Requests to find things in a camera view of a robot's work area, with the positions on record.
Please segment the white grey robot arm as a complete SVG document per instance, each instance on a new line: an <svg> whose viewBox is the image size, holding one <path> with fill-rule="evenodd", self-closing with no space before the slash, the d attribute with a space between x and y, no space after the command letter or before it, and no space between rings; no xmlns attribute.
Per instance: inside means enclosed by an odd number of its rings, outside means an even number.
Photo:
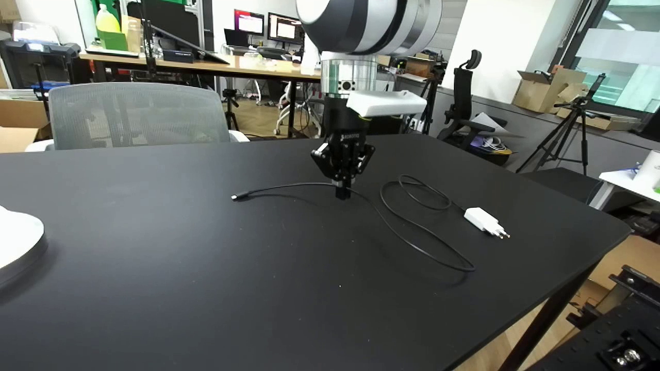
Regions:
<svg viewBox="0 0 660 371"><path fill-rule="evenodd" d="M363 117L420 116L427 100L377 87L380 56L423 52L439 28L441 0L295 0L322 59L325 141L312 159L340 200L354 194L376 146Z"/></svg>

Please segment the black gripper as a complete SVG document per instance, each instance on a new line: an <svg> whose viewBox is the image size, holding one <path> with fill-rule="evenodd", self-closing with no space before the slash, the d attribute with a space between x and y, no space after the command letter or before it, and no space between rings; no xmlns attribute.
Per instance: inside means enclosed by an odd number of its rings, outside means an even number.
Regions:
<svg viewBox="0 0 660 371"><path fill-rule="evenodd" d="M366 139L366 127L340 96L325 98L325 141L312 150L312 161L333 178L338 200L350 198L354 178L366 170L376 146Z"/></svg>

